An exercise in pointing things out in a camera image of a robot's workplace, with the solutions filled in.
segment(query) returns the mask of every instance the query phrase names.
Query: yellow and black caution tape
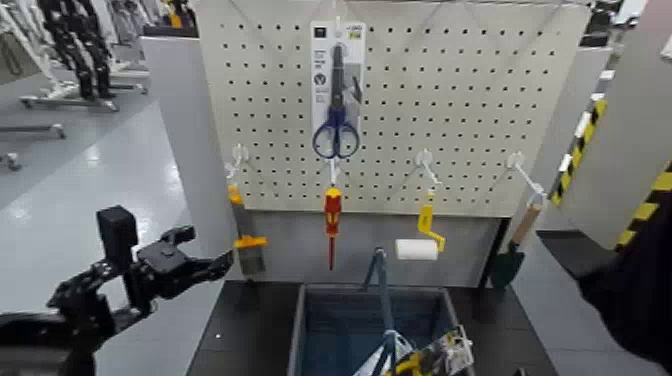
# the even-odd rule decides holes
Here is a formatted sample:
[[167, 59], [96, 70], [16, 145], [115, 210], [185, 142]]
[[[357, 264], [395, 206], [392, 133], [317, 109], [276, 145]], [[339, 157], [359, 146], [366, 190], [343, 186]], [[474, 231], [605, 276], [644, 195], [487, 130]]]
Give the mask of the yellow and black caution tape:
[[581, 123], [579, 123], [577, 131], [574, 134], [574, 141], [572, 141], [569, 152], [565, 156], [565, 158], [570, 159], [570, 162], [567, 166], [561, 166], [558, 177], [555, 179], [555, 183], [553, 183], [553, 187], [549, 193], [549, 198], [555, 206], [560, 206], [562, 197], [572, 182], [572, 176], [581, 164], [581, 159], [586, 152], [586, 146], [593, 139], [600, 118], [602, 118], [606, 109], [606, 100], [600, 99], [596, 101], [593, 110], [586, 113]]
[[646, 223], [654, 218], [660, 203], [670, 194], [672, 194], [672, 161], [667, 164], [665, 171], [653, 182], [651, 193], [649, 193], [646, 201], [639, 206], [628, 228], [618, 237], [616, 251], [630, 244]]

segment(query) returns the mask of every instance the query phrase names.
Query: blue scissors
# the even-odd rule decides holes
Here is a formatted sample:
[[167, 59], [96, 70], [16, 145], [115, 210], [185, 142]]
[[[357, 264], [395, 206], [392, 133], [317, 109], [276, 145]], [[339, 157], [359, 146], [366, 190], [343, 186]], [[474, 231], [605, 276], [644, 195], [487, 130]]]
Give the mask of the blue scissors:
[[343, 71], [343, 48], [334, 47], [334, 65], [331, 75], [331, 103], [324, 122], [313, 135], [313, 150], [322, 158], [348, 158], [359, 149], [359, 134], [347, 119], [343, 104], [345, 75]]

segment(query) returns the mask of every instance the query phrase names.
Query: white pegboard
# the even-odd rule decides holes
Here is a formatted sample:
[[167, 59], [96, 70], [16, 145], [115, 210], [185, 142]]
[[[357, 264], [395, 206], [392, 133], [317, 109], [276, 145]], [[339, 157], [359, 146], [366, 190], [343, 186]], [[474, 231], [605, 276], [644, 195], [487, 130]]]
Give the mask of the white pegboard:
[[[366, 22], [362, 145], [341, 164], [346, 212], [417, 213], [427, 148], [444, 185], [437, 214], [511, 216], [589, 17], [575, 4], [356, 1]], [[332, 1], [201, 0], [203, 57], [220, 147], [249, 148], [246, 205], [321, 211], [329, 169], [311, 147], [310, 22]]]

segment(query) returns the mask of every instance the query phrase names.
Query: wooden handle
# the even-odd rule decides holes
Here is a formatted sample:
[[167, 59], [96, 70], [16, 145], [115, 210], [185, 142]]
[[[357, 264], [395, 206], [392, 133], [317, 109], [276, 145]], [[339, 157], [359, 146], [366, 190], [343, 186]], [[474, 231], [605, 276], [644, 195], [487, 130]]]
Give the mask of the wooden handle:
[[511, 237], [512, 242], [516, 244], [522, 243], [523, 239], [525, 239], [525, 235], [527, 235], [527, 232], [530, 230], [530, 228], [532, 228], [532, 225], [539, 216], [540, 212], [541, 205], [539, 204], [530, 204], [530, 206], [527, 207], [523, 221], [520, 223], [520, 226], [518, 226], [518, 229], [513, 234], [513, 237]]

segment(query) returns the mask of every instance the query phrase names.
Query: screwdriver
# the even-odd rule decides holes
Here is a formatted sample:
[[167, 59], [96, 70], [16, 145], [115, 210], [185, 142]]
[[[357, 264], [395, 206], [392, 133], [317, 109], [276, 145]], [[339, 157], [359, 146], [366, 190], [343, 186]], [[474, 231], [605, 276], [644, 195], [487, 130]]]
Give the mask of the screwdriver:
[[329, 237], [329, 270], [334, 270], [335, 238], [338, 235], [338, 220], [341, 214], [341, 191], [338, 188], [327, 189], [324, 213], [327, 219], [327, 237]]

